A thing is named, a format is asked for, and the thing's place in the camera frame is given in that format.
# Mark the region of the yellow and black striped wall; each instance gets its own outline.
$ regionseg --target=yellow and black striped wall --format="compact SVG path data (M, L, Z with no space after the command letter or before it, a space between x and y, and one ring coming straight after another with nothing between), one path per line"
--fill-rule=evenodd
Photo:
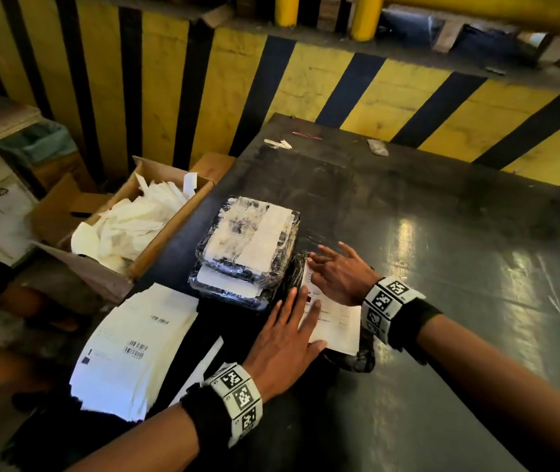
M66 125L96 180L238 155L274 113L560 185L560 92L207 28L103 0L0 0L0 94Z

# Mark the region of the concrete floor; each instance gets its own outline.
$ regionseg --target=concrete floor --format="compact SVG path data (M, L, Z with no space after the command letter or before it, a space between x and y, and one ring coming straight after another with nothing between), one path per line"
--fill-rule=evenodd
M64 264L42 252L17 275L16 280L44 291L64 306L86 315L97 315L103 307L103 300ZM0 312L0 342L10 343L27 354L55 357L56 362L72 367L71 359L77 348L84 343L84 336L69 337L48 331L26 330L20 319ZM10 395L0 392L0 450L27 415L16 411L10 402ZM13 471L0 463L0 471Z

